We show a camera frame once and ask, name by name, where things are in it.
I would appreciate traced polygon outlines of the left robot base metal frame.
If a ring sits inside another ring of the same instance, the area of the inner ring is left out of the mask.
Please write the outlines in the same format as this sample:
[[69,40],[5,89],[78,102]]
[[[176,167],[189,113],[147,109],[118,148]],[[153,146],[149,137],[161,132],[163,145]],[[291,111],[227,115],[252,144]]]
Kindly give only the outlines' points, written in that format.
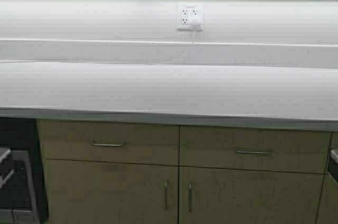
[[2,188],[14,173],[13,154],[9,148],[1,148],[0,169],[0,188]]

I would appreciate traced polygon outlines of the right robot base metal frame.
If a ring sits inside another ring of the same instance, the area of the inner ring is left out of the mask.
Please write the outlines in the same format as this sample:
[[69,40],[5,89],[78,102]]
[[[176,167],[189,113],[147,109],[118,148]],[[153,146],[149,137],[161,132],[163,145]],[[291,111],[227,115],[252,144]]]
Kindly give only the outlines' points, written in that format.
[[334,148],[330,151],[330,157],[328,161],[328,173],[330,176],[338,182],[338,149]]

